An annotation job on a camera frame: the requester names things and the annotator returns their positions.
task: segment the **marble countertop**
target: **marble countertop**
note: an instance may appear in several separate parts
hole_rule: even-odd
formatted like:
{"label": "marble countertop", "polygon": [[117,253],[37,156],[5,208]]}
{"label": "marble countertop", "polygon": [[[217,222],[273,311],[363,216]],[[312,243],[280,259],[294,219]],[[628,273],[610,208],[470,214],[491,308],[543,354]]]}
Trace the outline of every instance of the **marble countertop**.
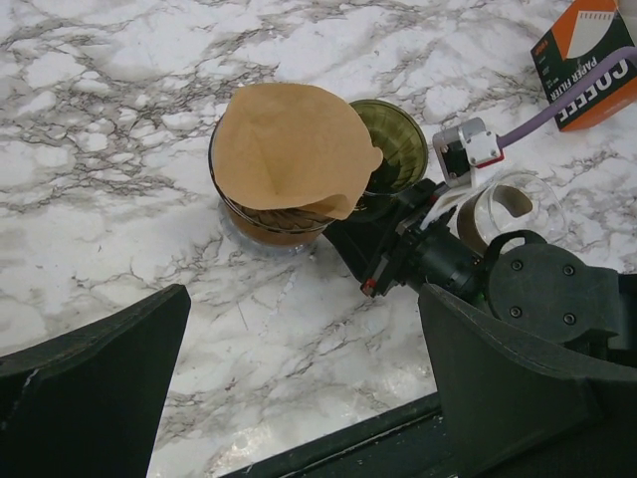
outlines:
{"label": "marble countertop", "polygon": [[[435,390],[416,295],[367,300],[330,245],[284,260],[224,237],[206,148],[236,88],[379,98],[431,138],[546,105],[547,0],[0,3],[0,356],[171,284],[192,310],[148,476],[220,476]],[[637,109],[508,149],[564,205],[567,248],[637,269]],[[435,164],[429,177],[440,179]]]}

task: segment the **green glass cup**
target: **green glass cup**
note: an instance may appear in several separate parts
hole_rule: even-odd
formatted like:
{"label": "green glass cup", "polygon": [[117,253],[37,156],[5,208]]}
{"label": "green glass cup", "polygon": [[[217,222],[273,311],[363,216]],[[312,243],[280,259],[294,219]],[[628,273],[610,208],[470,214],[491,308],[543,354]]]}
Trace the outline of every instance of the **green glass cup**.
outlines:
{"label": "green glass cup", "polygon": [[369,130],[372,144],[382,150],[383,160],[349,219],[373,221],[391,208],[399,193],[422,179],[429,150],[420,126],[399,107],[381,100],[350,105]]}

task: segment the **brown paper filter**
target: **brown paper filter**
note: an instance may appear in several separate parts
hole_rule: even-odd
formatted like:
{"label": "brown paper filter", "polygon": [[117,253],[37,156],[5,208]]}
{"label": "brown paper filter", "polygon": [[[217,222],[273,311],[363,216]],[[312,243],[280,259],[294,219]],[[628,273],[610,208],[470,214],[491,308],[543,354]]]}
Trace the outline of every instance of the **brown paper filter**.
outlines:
{"label": "brown paper filter", "polygon": [[317,87],[263,84],[232,98],[215,140],[219,188],[257,210],[345,219],[382,160],[356,111]]}

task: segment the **gray marble vein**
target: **gray marble vein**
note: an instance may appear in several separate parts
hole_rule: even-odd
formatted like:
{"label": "gray marble vein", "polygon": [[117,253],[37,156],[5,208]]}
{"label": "gray marble vein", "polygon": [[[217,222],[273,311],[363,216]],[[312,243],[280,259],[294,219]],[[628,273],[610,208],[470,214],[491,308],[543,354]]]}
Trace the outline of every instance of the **gray marble vein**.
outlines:
{"label": "gray marble vein", "polygon": [[[154,478],[220,476],[432,392],[414,293],[367,300],[324,240],[274,261],[225,234],[210,133],[238,87],[272,81],[390,101],[428,138],[473,116],[505,133],[546,105],[530,49],[568,4],[1,2],[0,355],[185,284]],[[564,245],[622,271],[636,118],[507,150],[555,189]]]}

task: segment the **bolt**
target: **bolt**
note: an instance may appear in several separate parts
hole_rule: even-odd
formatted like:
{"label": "bolt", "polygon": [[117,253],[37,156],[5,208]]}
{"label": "bolt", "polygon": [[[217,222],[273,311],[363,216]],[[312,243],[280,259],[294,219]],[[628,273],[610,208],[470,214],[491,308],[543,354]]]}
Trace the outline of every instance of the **bolt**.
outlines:
{"label": "bolt", "polygon": [[564,323],[568,326],[574,325],[576,322],[576,318],[573,314],[564,314]]}

